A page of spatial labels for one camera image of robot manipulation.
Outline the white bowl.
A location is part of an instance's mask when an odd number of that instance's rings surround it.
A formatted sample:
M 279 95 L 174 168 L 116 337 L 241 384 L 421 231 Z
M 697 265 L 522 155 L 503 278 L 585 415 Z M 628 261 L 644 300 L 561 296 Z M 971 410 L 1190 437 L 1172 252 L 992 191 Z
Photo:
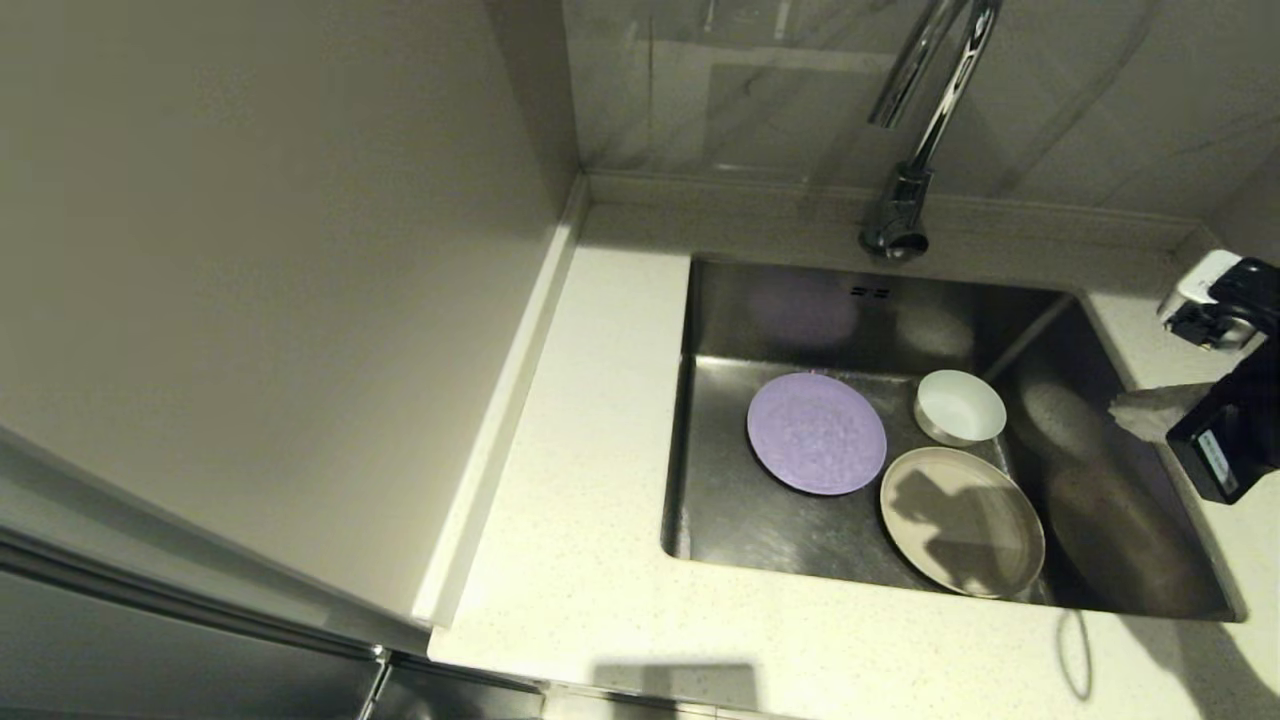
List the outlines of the white bowl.
M 1004 400 L 970 373 L 943 369 L 922 377 L 913 405 L 916 425 L 950 447 L 968 447 L 1000 436 L 1009 415 Z

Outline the beige plate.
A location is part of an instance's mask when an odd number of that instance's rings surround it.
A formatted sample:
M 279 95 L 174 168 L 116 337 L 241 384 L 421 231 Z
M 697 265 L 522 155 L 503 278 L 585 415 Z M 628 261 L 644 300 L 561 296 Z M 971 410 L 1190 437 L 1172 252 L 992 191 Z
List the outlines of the beige plate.
M 946 447 L 902 454 L 884 470 L 879 505 L 896 550 L 948 591 L 1011 600 L 1043 569 L 1044 529 L 1029 498 L 974 455 Z

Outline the purple plate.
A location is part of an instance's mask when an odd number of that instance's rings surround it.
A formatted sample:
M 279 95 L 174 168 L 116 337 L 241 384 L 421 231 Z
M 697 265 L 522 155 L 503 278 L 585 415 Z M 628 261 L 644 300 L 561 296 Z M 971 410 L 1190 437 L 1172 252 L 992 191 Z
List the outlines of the purple plate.
M 842 380 L 794 372 L 763 384 L 746 410 L 746 433 L 762 466 L 809 495 L 849 495 L 869 486 L 888 455 L 884 423 Z

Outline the stainless steel sink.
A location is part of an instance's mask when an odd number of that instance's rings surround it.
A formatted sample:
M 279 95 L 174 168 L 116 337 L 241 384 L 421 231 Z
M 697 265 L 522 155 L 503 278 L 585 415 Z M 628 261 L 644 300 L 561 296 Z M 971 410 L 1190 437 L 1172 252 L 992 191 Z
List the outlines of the stainless steel sink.
M 867 397 L 887 457 L 931 445 L 913 416 L 931 372 L 989 382 L 1007 425 L 972 455 L 1005 471 L 1044 530 L 1016 601 L 1238 623 L 1208 534 L 1156 445 L 1116 421 L 1125 384 L 1071 293 L 1004 284 L 692 261 L 662 546 L 677 559 L 941 591 L 890 538 L 879 487 L 791 488 L 759 461 L 748 409 L 776 377 Z

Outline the chrome gooseneck faucet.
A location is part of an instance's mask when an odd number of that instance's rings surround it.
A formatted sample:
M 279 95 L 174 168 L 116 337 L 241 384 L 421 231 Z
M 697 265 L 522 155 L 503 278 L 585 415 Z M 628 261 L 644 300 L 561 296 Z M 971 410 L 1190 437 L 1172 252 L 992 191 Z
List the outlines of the chrome gooseneck faucet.
M 863 218 L 858 241 L 873 258 L 909 261 L 896 258 L 893 250 L 902 229 L 902 205 L 911 199 L 918 183 L 928 182 L 931 190 L 934 177 L 932 161 L 989 46 L 1004 1 L 931 0 L 908 35 L 868 118 L 869 124 L 882 129 L 897 127 L 952 26 L 963 22 L 954 68 L 937 92 L 915 150 L 893 167 L 879 197 Z

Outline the under-counter cabinet front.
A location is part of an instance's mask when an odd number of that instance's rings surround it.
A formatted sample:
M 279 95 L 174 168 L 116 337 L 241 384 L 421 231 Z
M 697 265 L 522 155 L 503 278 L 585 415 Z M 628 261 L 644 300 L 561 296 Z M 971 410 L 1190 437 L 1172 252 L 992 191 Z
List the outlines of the under-counter cabinet front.
M 541 720 L 544 689 L 397 653 L 364 720 Z

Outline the beige tall cabinet panel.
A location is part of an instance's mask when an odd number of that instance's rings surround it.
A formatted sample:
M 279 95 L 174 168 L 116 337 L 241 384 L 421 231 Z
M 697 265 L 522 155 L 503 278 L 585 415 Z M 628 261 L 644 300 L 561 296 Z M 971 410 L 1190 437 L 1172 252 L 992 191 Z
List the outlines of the beige tall cabinet panel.
M 0 0 L 0 430 L 444 626 L 567 249 L 564 0 Z

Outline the grey glossy cabinet door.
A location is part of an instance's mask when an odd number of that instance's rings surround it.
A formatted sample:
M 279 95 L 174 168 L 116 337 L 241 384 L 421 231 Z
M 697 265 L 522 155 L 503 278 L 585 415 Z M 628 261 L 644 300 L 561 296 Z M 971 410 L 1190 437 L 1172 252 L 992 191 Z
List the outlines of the grey glossy cabinet door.
M 355 717 L 429 638 L 0 430 L 0 717 Z

